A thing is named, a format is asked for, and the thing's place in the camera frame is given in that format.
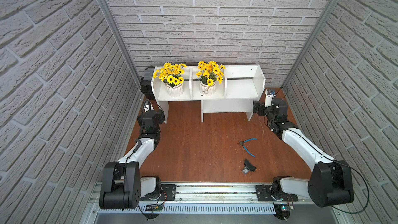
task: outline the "brick wall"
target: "brick wall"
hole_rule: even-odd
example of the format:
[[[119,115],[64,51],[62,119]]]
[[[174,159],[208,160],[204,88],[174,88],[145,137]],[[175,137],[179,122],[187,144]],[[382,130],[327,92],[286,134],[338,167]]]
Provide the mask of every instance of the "brick wall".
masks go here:
[[[96,0],[0,0],[0,223],[77,223],[137,88]]]
[[[108,0],[139,72],[164,62],[261,64],[280,86],[328,0]]]
[[[397,13],[398,0],[340,0],[288,85],[305,134],[369,183],[359,223],[398,221]],[[366,191],[353,179],[358,211]]]

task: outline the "blue pliers handle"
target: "blue pliers handle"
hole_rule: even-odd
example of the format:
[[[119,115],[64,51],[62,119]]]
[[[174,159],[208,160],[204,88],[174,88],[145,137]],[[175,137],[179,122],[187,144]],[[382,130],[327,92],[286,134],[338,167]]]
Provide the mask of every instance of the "blue pliers handle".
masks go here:
[[[257,138],[249,138],[248,140],[246,140],[246,141],[238,141],[239,143],[239,145],[241,145],[241,146],[243,146],[243,148],[245,148],[245,150],[249,153],[249,155],[251,155],[252,157],[256,157],[256,156],[254,156],[253,154],[251,154],[250,152],[249,152],[249,150],[247,150],[247,148],[245,147],[245,143],[246,142],[249,142],[249,141],[251,141],[251,140],[257,140]]]

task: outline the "shelf compartment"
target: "shelf compartment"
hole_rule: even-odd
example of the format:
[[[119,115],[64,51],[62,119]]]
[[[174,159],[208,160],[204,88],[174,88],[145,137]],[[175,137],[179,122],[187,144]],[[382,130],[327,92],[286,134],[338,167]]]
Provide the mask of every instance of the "shelf compartment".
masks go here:
[[[252,112],[251,99],[220,99],[203,101],[203,113],[208,112]]]

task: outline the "white flower pot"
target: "white flower pot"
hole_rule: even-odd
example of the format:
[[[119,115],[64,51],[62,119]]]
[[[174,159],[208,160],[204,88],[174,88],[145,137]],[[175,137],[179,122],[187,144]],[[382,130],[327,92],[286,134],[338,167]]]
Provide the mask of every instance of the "white flower pot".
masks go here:
[[[200,92],[202,96],[210,96],[213,95],[214,92],[216,92],[216,83],[214,83],[211,87],[203,84],[202,81],[200,81]]]
[[[166,86],[166,91],[171,97],[178,97],[181,96],[182,93],[184,92],[184,87],[182,86],[183,83],[170,87],[169,84],[165,84]]]

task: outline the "wire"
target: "wire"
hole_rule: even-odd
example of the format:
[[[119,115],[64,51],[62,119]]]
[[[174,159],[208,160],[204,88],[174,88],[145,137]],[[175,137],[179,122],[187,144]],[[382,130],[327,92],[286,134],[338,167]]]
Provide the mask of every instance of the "wire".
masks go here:
[[[348,165],[343,164],[343,163],[339,163],[339,162],[337,162],[336,160],[332,160],[332,159],[330,159],[330,158],[328,158],[328,157],[325,157],[325,155],[323,155],[321,152],[319,152],[317,149],[315,149],[315,148],[314,148],[305,138],[303,138],[300,134],[298,134],[298,133],[295,132],[295,131],[289,130],[289,129],[288,129],[288,131],[294,132],[294,133],[296,133],[297,135],[299,135],[299,136],[300,136],[302,139],[304,139],[314,150],[316,150],[319,154],[321,154],[322,157],[324,157],[324,158],[326,158],[326,159],[328,159],[328,160],[330,160],[330,161],[332,161],[332,162],[334,162],[334,163],[336,163],[336,164],[339,164],[340,166],[345,166],[345,167],[348,167],[348,168],[350,168],[351,170],[355,171],[356,173],[359,174],[359,176],[360,176],[360,177],[362,178],[362,180],[365,182],[366,191],[368,192],[368,195],[367,195],[367,198],[366,198],[366,204],[365,204],[365,206],[364,206],[360,211],[357,211],[357,212],[347,212],[347,211],[341,210],[341,209],[339,209],[339,208],[336,208],[336,207],[334,207],[334,206],[332,206],[332,208],[337,209],[338,211],[341,211],[341,212],[344,212],[344,213],[347,213],[347,214],[359,214],[359,213],[362,213],[363,211],[365,211],[366,207],[367,207],[368,204],[369,204],[369,187],[368,187],[368,184],[367,184],[365,178],[362,176],[362,174],[361,174],[359,171],[357,171],[356,169],[354,169],[353,167],[351,167],[351,166],[348,166]]]

